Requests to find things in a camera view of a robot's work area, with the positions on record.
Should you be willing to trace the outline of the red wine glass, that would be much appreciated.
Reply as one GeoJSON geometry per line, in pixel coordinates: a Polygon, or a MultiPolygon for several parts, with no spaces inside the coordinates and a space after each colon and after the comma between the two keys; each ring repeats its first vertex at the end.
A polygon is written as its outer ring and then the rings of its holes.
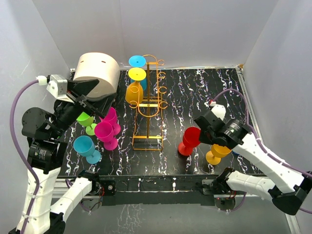
{"type": "Polygon", "coordinates": [[[178,146],[178,152],[183,156],[192,154],[193,149],[200,144],[200,129],[197,127],[189,127],[185,130],[182,142],[178,146]]]}

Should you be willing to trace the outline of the orange wine glass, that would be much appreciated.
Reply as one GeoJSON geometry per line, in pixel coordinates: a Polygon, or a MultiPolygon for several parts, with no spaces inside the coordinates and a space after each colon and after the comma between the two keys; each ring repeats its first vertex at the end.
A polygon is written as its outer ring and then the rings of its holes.
{"type": "Polygon", "coordinates": [[[133,82],[127,87],[125,100],[136,106],[143,101],[143,87],[140,82],[145,80],[146,72],[142,68],[134,67],[129,70],[128,76],[133,82]]]}
{"type": "Polygon", "coordinates": [[[211,165],[217,165],[221,162],[221,159],[226,157],[231,150],[226,146],[219,146],[217,144],[212,145],[211,150],[206,153],[206,160],[211,165]]]}

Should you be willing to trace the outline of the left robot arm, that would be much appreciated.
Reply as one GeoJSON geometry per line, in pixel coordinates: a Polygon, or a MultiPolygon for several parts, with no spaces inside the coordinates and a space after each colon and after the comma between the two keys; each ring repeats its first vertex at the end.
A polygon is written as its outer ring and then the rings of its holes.
{"type": "Polygon", "coordinates": [[[31,81],[31,85],[46,86],[54,96],[55,103],[53,113],[33,107],[23,114],[21,132],[29,146],[26,156],[15,133],[14,116],[19,96],[14,98],[10,111],[10,133],[27,168],[28,185],[22,215],[12,233],[61,234],[69,215],[86,195],[105,193],[99,175],[84,170],[67,192],[56,203],[52,203],[55,182],[68,146],[61,137],[82,113],[104,117],[117,96],[116,92],[110,92],[90,97],[98,83],[97,79],[73,81],[64,78],[61,84],[57,84],[51,76],[39,76],[31,81]]]}

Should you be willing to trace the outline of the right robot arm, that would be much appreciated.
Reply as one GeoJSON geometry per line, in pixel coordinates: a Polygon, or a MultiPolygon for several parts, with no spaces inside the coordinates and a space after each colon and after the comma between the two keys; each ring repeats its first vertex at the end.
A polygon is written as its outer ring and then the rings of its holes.
{"type": "Polygon", "coordinates": [[[266,177],[242,174],[226,168],[211,187],[222,193],[243,191],[271,201],[280,211],[295,215],[312,189],[311,172],[298,172],[271,153],[256,139],[248,124],[232,119],[224,122],[212,111],[195,119],[200,128],[199,141],[211,145],[212,154],[217,155],[216,146],[234,150],[262,171],[266,177]]]}

